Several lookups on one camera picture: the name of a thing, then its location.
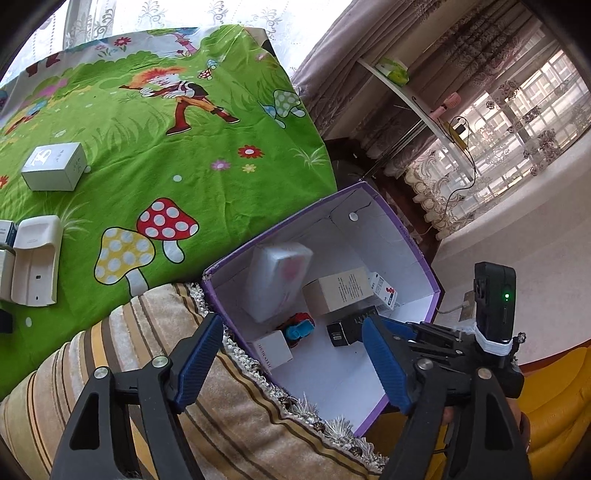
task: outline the sheer curtain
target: sheer curtain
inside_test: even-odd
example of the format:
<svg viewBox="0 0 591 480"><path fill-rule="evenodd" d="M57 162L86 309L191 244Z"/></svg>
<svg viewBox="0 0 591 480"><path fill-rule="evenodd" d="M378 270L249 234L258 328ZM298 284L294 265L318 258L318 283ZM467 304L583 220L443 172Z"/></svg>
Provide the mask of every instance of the sheer curtain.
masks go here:
<svg viewBox="0 0 591 480"><path fill-rule="evenodd" d="M267 31L291 76L351 0L67 0L19 53L5 83L64 48L131 31L241 24Z"/></svg>
<svg viewBox="0 0 591 480"><path fill-rule="evenodd" d="M589 90L569 58L547 37L538 32L509 74L498 79L496 89L461 113L471 130L460 137L475 162L474 184L439 141L406 169L404 179L417 194L414 201L439 230L439 239L543 175L591 125Z"/></svg>

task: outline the white device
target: white device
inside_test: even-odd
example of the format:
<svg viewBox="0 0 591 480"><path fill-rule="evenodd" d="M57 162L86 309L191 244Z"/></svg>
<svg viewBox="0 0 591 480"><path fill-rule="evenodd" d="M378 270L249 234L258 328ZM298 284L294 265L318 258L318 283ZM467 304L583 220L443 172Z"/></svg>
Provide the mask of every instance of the white device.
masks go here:
<svg viewBox="0 0 591 480"><path fill-rule="evenodd" d="M0 300L12 301L12 272L14 270L14 254L8 250L0 250Z"/></svg>
<svg viewBox="0 0 591 480"><path fill-rule="evenodd" d="M14 303L44 307L56 302L63 227L56 215L23 220L14 239Z"/></svg>

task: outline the open cardboard box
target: open cardboard box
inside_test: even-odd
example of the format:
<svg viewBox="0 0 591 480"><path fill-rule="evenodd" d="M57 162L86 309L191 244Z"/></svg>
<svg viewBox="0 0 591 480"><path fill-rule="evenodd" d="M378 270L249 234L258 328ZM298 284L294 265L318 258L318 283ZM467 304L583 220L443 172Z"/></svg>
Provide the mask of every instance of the open cardboard box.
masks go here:
<svg viewBox="0 0 591 480"><path fill-rule="evenodd" d="M357 221L351 220L355 215ZM292 314L306 312L304 297L282 315L256 323L240 307L253 248L260 243L299 242L314 252L304 284L319 277L366 266L398 291L400 304L386 316L402 322L430 321L439 287L416 243L386 201L361 182L326 197L290 216L209 267L203 286L209 301L250 354L251 342L273 330ZM274 368L271 379L291 395L304 393L317 404L320 416L344 416L362 435L388 399L363 343L335 348L326 325L346 309L315 318L316 328L291 350L293 360Z"/></svg>

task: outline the window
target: window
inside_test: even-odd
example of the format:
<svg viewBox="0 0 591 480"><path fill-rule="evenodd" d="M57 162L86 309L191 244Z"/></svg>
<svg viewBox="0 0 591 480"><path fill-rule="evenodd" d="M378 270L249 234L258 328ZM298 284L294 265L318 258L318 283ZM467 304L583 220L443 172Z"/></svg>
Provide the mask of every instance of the window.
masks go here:
<svg viewBox="0 0 591 480"><path fill-rule="evenodd" d="M517 60L541 38L534 36ZM591 95L573 63L559 48L547 58L527 78L516 82L517 75L504 81L461 113L471 130L460 138L474 160L474 182L446 155L439 140L407 168L406 180L415 190L421 184L421 194L428 192L434 200L433 225L441 230L439 237L458 230L540 174L591 124Z"/></svg>

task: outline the red flower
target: red flower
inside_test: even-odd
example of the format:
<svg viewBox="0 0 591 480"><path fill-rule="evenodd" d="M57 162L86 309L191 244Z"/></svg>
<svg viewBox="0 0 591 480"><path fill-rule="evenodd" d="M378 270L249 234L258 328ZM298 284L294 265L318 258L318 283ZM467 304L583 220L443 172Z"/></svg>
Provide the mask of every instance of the red flower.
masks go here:
<svg viewBox="0 0 591 480"><path fill-rule="evenodd" d="M238 149L238 155L242 158L261 158L264 153L254 145L244 145L244 147Z"/></svg>
<svg viewBox="0 0 591 480"><path fill-rule="evenodd" d="M113 45L115 47L123 47L124 45L127 45L128 43L131 43L131 38L121 37L121 38L118 38L117 40L115 40L115 43L113 43Z"/></svg>

